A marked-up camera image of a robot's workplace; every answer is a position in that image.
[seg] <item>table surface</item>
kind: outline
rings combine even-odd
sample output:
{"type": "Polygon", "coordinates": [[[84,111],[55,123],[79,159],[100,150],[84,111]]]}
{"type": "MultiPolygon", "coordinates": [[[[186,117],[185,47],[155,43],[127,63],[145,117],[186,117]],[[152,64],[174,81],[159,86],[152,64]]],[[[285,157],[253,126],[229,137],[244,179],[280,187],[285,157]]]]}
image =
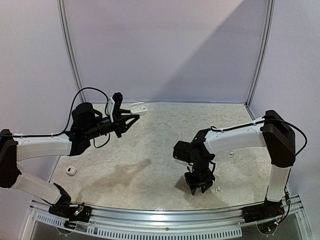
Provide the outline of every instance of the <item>table surface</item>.
{"type": "MultiPolygon", "coordinates": [[[[104,107],[94,105],[101,112],[104,107]]],[[[190,142],[199,130],[249,122],[244,105],[149,103],[147,107],[148,113],[121,138],[112,133],[102,148],[92,145],[80,156],[62,156],[50,182],[61,185],[75,202],[122,209],[202,210],[265,199],[271,172],[265,147],[216,154],[213,186],[203,194],[197,190],[194,196],[184,179],[186,164],[172,157],[177,141],[190,142]],[[65,172],[69,165],[77,169],[74,176],[65,172]]],[[[99,137],[96,145],[105,140],[99,137]]]]}

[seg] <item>wire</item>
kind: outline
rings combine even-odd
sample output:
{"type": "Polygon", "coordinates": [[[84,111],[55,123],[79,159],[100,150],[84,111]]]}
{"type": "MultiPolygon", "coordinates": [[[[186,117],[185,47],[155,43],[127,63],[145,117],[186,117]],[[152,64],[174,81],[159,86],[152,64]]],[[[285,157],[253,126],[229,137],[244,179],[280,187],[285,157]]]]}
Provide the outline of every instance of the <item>wire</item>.
{"type": "Polygon", "coordinates": [[[295,130],[297,130],[304,138],[304,144],[303,146],[299,149],[299,151],[296,152],[295,156],[297,156],[299,153],[301,153],[301,151],[303,149],[305,149],[305,147],[307,146],[307,143],[308,143],[308,138],[306,136],[306,134],[300,129],[298,128],[297,126],[293,125],[292,123],[290,122],[287,122],[287,121],[284,121],[284,120],[281,120],[281,119],[266,119],[266,120],[262,120],[262,121],[258,121],[256,124],[260,124],[260,123],[265,123],[265,122],[280,122],[280,123],[283,123],[283,124],[286,124],[290,127],[293,127],[295,130]]]}
{"type": "Polygon", "coordinates": [[[227,131],[231,131],[231,130],[235,130],[235,129],[240,129],[240,128],[245,128],[245,127],[249,127],[249,126],[253,126],[255,124],[261,124],[261,123],[268,123],[268,122],[280,122],[280,123],[283,123],[283,124],[286,124],[292,128],[294,128],[295,130],[297,130],[304,138],[304,144],[303,146],[296,152],[295,156],[297,156],[299,153],[301,153],[301,151],[303,149],[305,149],[305,147],[307,146],[307,143],[308,143],[308,138],[306,136],[306,134],[300,129],[298,128],[297,126],[293,125],[292,123],[290,122],[287,122],[287,121],[284,121],[284,120],[281,120],[281,119],[265,119],[265,120],[261,120],[261,121],[257,121],[256,123],[246,123],[246,124],[243,124],[243,125],[238,125],[238,126],[233,126],[233,127],[229,127],[229,128],[226,128],[226,129],[217,129],[215,126],[211,126],[210,129],[211,131],[213,132],[218,132],[218,133],[222,133],[222,132],[227,132],[227,131]]]}
{"type": "Polygon", "coordinates": [[[72,109],[74,107],[74,104],[75,104],[75,101],[76,101],[76,98],[77,96],[79,95],[79,93],[81,93],[82,91],[86,90],[86,89],[91,89],[91,90],[95,90],[95,91],[98,91],[100,93],[102,93],[105,98],[106,98],[106,104],[105,104],[105,108],[104,108],[104,113],[107,115],[107,105],[108,105],[108,101],[109,101],[109,98],[107,96],[107,94],[105,92],[103,92],[102,90],[98,89],[98,88],[95,88],[95,87],[91,87],[91,86],[87,86],[87,87],[84,87],[82,89],[80,89],[74,96],[73,100],[72,100],[72,104],[71,104],[71,108],[70,108],[70,111],[69,111],[69,117],[68,117],[68,120],[66,122],[66,125],[65,125],[65,128],[59,132],[59,133],[55,133],[55,134],[35,134],[35,135],[0,135],[0,138],[1,137],[12,137],[12,138],[39,138],[39,137],[57,137],[61,134],[63,134],[67,128],[68,128],[68,125],[69,125],[69,122],[70,122],[70,118],[71,118],[71,113],[72,113],[72,109]]]}
{"type": "Polygon", "coordinates": [[[104,144],[102,144],[101,146],[96,146],[96,141],[95,141],[95,139],[93,139],[93,146],[94,146],[96,149],[99,149],[99,148],[102,148],[103,146],[105,146],[109,141],[110,141],[110,133],[109,133],[109,137],[108,137],[108,139],[106,140],[106,142],[105,142],[104,144]]]}

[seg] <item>white robotic arm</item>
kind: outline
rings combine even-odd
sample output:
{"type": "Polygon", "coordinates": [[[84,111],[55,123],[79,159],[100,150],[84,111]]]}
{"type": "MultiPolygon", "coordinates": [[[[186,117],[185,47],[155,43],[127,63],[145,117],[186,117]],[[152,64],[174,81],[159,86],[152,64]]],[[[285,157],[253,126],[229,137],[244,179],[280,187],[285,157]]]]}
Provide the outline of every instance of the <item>white robotic arm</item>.
{"type": "Polygon", "coordinates": [[[106,117],[91,103],[79,104],[72,111],[70,131],[49,135],[13,134],[8,129],[0,132],[0,187],[14,188],[37,196],[51,204],[49,212],[71,221],[87,222],[91,208],[70,207],[71,198],[58,184],[46,182],[22,170],[17,162],[45,156],[77,156],[91,144],[90,140],[115,132],[122,136],[139,118],[130,110],[120,109],[123,96],[115,93],[109,98],[106,117]]]}
{"type": "Polygon", "coordinates": [[[249,216],[250,220],[256,221],[279,214],[288,176],[296,160],[295,144],[295,132],[275,111],[269,110],[264,117],[246,124],[200,130],[191,142],[178,141],[173,148],[173,157],[192,165],[192,170],[186,172],[184,177],[194,195],[197,188],[204,193],[213,185],[215,167],[210,170],[209,164],[215,166],[212,160],[216,153],[246,147],[267,147],[272,168],[263,210],[268,209],[259,213],[258,217],[249,216]]]}

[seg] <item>gray wall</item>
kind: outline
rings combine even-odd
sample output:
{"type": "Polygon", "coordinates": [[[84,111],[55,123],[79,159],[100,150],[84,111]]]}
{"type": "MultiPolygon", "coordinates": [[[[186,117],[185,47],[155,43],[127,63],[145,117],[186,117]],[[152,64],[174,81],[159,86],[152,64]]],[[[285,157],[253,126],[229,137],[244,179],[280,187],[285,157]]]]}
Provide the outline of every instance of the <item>gray wall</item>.
{"type": "MultiPolygon", "coordinates": [[[[244,103],[268,0],[66,0],[84,87],[125,101],[244,103]]],[[[90,101],[101,94],[86,92],[90,101]]]]}
{"type": "MultiPolygon", "coordinates": [[[[320,1],[277,0],[251,110],[276,110],[308,136],[289,185],[300,194],[315,239],[320,239],[320,1]]],[[[297,148],[303,144],[299,136],[297,148]]]]}
{"type": "MultiPolygon", "coordinates": [[[[0,1],[0,129],[61,131],[76,93],[57,1],[0,1]]],[[[24,169],[48,180],[56,157],[28,159],[24,169]]],[[[0,239],[18,240],[32,196],[0,188],[0,239]]]]}

